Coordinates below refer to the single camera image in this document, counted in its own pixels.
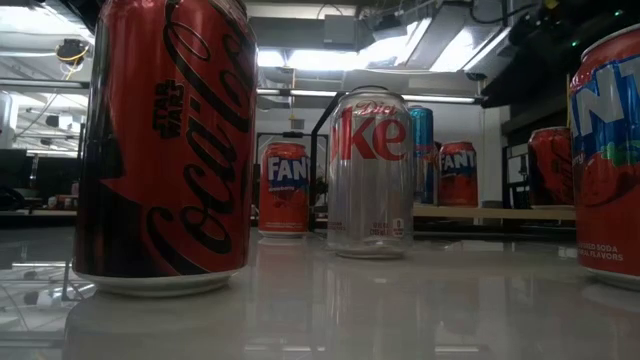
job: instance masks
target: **wall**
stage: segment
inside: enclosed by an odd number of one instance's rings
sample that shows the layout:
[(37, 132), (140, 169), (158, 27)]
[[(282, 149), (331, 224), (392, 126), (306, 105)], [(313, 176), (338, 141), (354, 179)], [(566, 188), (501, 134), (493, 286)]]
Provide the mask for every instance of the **wall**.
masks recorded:
[[(480, 201), (502, 200), (502, 136), (500, 123), (504, 111), (484, 110), (479, 106), (421, 104), (433, 110), (436, 141), (471, 141), (478, 154), (478, 193)], [(305, 134), (310, 134), (324, 109), (294, 109), (296, 118), (305, 119)], [(256, 113), (256, 132), (290, 130), (290, 110), (272, 109)], [(328, 121), (321, 134), (328, 134)]]

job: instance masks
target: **red fanta can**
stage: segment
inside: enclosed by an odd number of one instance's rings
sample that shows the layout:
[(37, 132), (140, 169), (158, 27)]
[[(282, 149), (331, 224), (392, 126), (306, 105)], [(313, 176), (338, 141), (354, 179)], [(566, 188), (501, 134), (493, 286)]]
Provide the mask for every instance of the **red fanta can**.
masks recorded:
[(571, 132), (566, 127), (536, 130), (529, 139), (531, 207), (572, 208)]
[(262, 156), (260, 233), (299, 237), (309, 228), (309, 158), (304, 145), (269, 144)]
[(476, 150), (468, 141), (451, 142), (440, 149), (438, 201), (442, 206), (478, 206)]
[(172, 296), (247, 261), (256, 42), (239, 0), (109, 0), (96, 30), (74, 270)]
[(593, 44), (571, 82), (578, 259), (640, 289), (640, 25)]

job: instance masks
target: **soda can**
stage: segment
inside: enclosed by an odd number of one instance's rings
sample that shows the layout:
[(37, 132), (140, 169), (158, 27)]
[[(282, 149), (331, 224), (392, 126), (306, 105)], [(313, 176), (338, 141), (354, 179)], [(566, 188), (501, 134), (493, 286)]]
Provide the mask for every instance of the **soda can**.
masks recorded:
[(640, 290), (640, 25), (582, 54), (570, 87), (578, 260)]
[(109, 0), (74, 270), (106, 291), (220, 287), (247, 262), (256, 42), (238, 0)]
[(331, 115), (329, 246), (338, 255), (402, 256), (413, 238), (411, 116), (399, 95), (359, 89)]
[(438, 151), (433, 141), (433, 111), (422, 106), (411, 106), (409, 113), (413, 121), (413, 198), (425, 205), (437, 205)]
[(571, 133), (567, 127), (536, 130), (529, 139), (531, 207), (572, 208)]
[(442, 206), (478, 206), (476, 151), (468, 141), (451, 142), (440, 149), (438, 200)]
[(304, 145), (273, 142), (262, 156), (260, 233), (300, 237), (309, 229), (309, 157)]

